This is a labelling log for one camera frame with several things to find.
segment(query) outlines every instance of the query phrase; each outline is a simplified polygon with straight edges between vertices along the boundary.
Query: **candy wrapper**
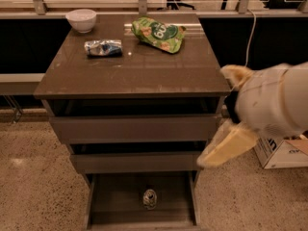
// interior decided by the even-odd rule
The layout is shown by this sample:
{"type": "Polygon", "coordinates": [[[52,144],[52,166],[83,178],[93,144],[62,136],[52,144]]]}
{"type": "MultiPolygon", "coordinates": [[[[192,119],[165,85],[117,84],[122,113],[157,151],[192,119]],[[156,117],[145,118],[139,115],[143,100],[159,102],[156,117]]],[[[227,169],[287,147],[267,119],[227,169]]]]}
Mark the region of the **candy wrapper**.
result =
{"type": "Polygon", "coordinates": [[[169,53],[180,50],[185,31],[183,26],[166,25],[147,16],[140,17],[132,24],[132,32],[140,41],[169,53]]]}
{"type": "Polygon", "coordinates": [[[107,57],[122,54],[122,41],[118,39],[86,41],[85,50],[88,56],[107,57]]]}

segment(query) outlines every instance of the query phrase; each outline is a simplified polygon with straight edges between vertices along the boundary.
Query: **cabinet top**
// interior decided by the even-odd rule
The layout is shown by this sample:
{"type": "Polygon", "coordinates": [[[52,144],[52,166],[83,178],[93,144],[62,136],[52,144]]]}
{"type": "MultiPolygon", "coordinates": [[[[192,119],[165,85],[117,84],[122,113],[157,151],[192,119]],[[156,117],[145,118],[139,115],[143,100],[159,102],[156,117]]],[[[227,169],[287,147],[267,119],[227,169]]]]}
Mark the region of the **cabinet top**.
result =
{"type": "Polygon", "coordinates": [[[138,14],[100,14],[90,33],[69,32],[35,91],[39,99],[196,97],[227,95],[226,80],[195,14],[150,17],[187,28],[181,49],[169,54],[131,32],[138,14]],[[121,39],[118,57],[88,57],[85,41],[121,39]]]}

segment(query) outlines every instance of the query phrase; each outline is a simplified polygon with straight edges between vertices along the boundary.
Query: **green snack bag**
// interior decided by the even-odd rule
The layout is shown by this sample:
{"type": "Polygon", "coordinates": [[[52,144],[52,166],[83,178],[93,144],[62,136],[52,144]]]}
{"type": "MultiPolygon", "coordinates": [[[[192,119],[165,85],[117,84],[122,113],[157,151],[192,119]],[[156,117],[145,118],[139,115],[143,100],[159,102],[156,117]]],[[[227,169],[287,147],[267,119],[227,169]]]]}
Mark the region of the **green snack bag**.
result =
{"type": "Polygon", "coordinates": [[[140,17],[132,25],[132,32],[140,41],[169,53],[179,51],[185,31],[183,26],[166,25],[147,16],[140,17]]]}

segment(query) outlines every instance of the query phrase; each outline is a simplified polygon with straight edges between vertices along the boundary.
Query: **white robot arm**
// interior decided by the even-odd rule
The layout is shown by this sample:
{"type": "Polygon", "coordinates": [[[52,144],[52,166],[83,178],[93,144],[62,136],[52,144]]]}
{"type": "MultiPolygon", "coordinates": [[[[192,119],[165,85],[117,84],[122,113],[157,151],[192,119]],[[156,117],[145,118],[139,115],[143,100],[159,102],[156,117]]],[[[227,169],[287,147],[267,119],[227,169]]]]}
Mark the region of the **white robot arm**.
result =
{"type": "Polygon", "coordinates": [[[222,74],[236,89],[235,113],[226,120],[197,159],[200,167],[217,167],[253,148],[260,137],[282,139],[308,131],[308,62],[280,64],[253,71],[227,65],[222,74]]]}
{"type": "Polygon", "coordinates": [[[239,90],[235,111],[266,138],[298,136],[308,130],[308,62],[253,71],[239,90]]]}

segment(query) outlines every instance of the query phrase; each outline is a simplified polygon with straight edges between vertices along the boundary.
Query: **brown cabinet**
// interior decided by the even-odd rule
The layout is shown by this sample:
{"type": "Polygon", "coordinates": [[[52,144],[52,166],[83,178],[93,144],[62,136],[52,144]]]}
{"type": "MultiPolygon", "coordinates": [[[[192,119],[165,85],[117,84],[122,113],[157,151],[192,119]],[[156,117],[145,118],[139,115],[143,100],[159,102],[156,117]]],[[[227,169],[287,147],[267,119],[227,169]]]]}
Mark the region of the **brown cabinet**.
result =
{"type": "Polygon", "coordinates": [[[35,92],[89,183],[86,230],[201,230],[196,159],[230,90],[194,14],[153,17],[187,27],[179,53],[130,34],[137,14],[99,15],[92,32],[68,34],[35,92]],[[87,57],[84,42],[102,38],[121,39],[122,56],[87,57]],[[150,188],[157,206],[149,211],[150,188]]]}

